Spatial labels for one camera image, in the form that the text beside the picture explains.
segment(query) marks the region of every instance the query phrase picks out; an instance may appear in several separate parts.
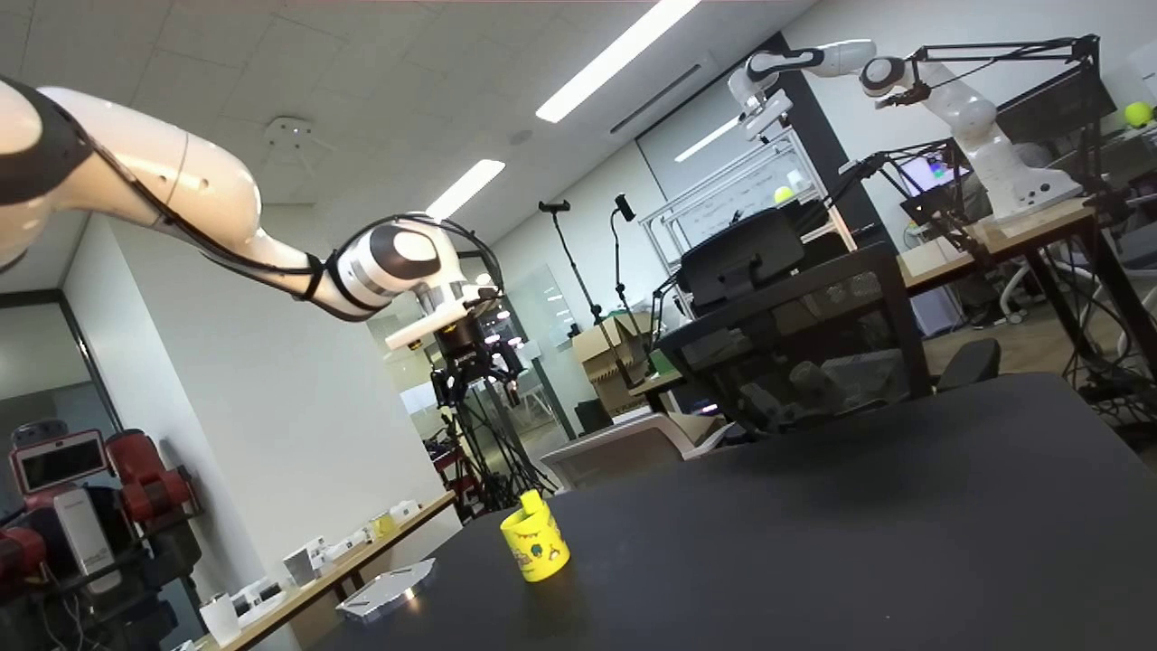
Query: black chair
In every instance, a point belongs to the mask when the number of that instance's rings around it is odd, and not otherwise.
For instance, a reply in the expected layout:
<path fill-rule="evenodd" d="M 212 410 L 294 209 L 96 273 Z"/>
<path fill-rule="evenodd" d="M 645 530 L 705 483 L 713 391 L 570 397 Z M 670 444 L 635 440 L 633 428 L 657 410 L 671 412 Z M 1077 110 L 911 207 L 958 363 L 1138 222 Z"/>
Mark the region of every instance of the black chair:
<path fill-rule="evenodd" d="M 670 333 L 671 366 L 753 436 L 932 395 L 898 257 L 858 249 L 776 279 Z M 945 387 L 999 373 L 999 343 L 969 343 Z"/>

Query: chair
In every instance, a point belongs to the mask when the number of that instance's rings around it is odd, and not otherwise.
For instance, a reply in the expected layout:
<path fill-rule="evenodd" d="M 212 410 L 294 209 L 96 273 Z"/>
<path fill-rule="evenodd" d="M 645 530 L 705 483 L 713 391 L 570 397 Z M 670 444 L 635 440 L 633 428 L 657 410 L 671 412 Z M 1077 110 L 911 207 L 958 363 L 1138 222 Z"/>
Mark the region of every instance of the chair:
<path fill-rule="evenodd" d="M 559 487 L 591 487 L 676 467 L 717 449 L 723 430 L 685 428 L 670 412 L 647 412 L 597 436 L 587 436 L 539 461 L 539 472 Z"/>
<path fill-rule="evenodd" d="M 753 289 L 670 333 L 662 350 L 753 436 L 800 430 L 935 387 L 898 257 L 881 245 Z M 973 343 L 952 363 L 945 387 L 996 373 L 999 343 Z"/>

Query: ceiling light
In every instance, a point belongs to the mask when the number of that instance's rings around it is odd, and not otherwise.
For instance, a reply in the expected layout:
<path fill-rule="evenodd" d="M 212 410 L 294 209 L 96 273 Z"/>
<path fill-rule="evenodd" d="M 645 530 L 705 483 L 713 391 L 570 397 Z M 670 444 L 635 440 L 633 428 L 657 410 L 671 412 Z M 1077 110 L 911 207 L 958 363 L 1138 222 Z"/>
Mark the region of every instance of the ceiling light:
<path fill-rule="evenodd" d="M 739 127 L 739 120 L 727 120 L 727 123 L 721 123 L 713 135 L 705 135 L 705 137 L 697 137 L 691 149 L 685 149 L 681 155 L 676 155 L 676 163 L 687 163 L 691 155 L 697 155 L 705 145 L 713 145 L 713 143 L 721 143 L 727 132 L 734 132 Z"/>
<path fill-rule="evenodd" d="M 450 192 L 440 192 L 427 214 L 435 222 L 446 222 L 459 214 L 463 203 L 470 203 L 488 181 L 494 181 L 506 172 L 503 161 L 476 161 Z"/>
<path fill-rule="evenodd" d="M 544 123 L 559 123 L 574 104 L 599 92 L 619 70 L 645 56 L 665 28 L 671 28 L 697 0 L 657 0 L 645 17 L 635 17 L 609 51 L 599 51 L 580 78 L 570 78 L 545 104 L 539 104 Z"/>

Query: light fixture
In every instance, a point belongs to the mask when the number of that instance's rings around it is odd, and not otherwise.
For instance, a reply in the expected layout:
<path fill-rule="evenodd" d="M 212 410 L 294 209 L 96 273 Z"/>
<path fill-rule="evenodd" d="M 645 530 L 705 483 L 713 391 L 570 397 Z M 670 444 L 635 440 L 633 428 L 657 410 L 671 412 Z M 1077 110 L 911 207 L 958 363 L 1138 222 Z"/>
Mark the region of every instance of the light fixture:
<path fill-rule="evenodd" d="M 506 172 L 503 161 L 476 161 L 453 190 L 446 190 L 427 214 L 435 222 L 446 222 L 459 214 L 463 203 L 470 203 L 488 181 L 494 181 Z"/>
<path fill-rule="evenodd" d="M 570 78 L 545 104 L 539 104 L 544 123 L 559 123 L 593 92 L 599 92 L 619 70 L 645 56 L 665 28 L 693 11 L 697 0 L 657 0 L 645 17 L 635 17 L 609 51 L 599 51 L 580 78 Z"/>
<path fill-rule="evenodd" d="M 739 127 L 739 120 L 727 120 L 727 123 L 721 123 L 713 135 L 705 135 L 705 137 L 697 137 L 691 149 L 685 149 L 681 155 L 676 155 L 676 163 L 685 168 L 691 155 L 697 155 L 705 145 L 713 145 L 713 143 L 721 143 L 727 132 L 734 132 Z"/>

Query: desk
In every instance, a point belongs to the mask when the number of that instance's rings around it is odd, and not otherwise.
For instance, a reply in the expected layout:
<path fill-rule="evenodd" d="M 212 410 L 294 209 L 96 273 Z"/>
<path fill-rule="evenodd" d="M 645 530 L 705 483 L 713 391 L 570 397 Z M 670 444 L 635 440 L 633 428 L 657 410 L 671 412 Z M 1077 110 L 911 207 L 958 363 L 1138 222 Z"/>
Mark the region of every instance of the desk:
<path fill-rule="evenodd" d="M 1057 375 L 1000 375 L 554 500 L 525 586 L 499 519 L 418 609 L 321 651 L 1152 651 L 1157 479 Z"/>
<path fill-rule="evenodd" d="M 1070 337 L 1073 350 L 1081 360 L 1094 360 L 1094 348 L 1083 337 L 1081 320 L 1068 305 L 1064 289 L 1053 279 L 1047 261 L 1043 257 L 1045 245 L 1064 244 L 1064 238 L 1081 238 L 1081 249 L 1099 276 L 1102 289 L 1111 293 L 1124 331 L 1132 333 L 1138 354 L 1145 360 L 1149 373 L 1157 375 L 1157 331 L 1141 302 L 1135 298 L 1115 245 L 1105 244 L 1099 219 L 1083 199 L 1068 199 L 1047 209 L 1039 209 L 1024 227 L 1011 235 L 999 233 L 992 222 L 979 222 L 969 227 L 975 244 L 988 245 L 992 261 L 1010 261 L 1024 257 L 1043 281 L 1043 293 L 1047 298 L 1064 333 Z M 908 293 L 921 293 L 932 285 L 945 285 L 958 276 L 975 273 L 979 261 L 973 261 L 963 249 L 952 249 L 945 238 L 916 245 L 900 254 L 900 276 Z"/>
<path fill-rule="evenodd" d="M 374 565 L 376 556 L 382 556 L 386 551 L 395 551 L 400 538 L 407 538 L 417 530 L 422 530 L 427 520 L 435 520 L 446 506 L 453 506 L 456 495 L 446 492 L 435 502 L 422 502 L 422 509 L 417 519 L 407 519 L 406 525 L 397 525 L 395 537 L 376 538 L 368 548 L 351 551 L 347 556 L 341 556 L 331 569 L 324 569 L 317 580 L 284 591 L 284 596 L 264 613 L 260 618 L 253 618 L 249 627 L 241 627 L 241 637 L 235 637 L 230 643 L 212 643 L 207 637 L 202 651 L 237 651 L 237 649 L 253 649 L 260 643 L 268 633 L 274 633 L 280 627 L 284 627 L 298 613 L 311 609 L 315 600 L 321 600 L 330 591 L 341 591 L 347 580 L 363 583 L 363 569 Z"/>

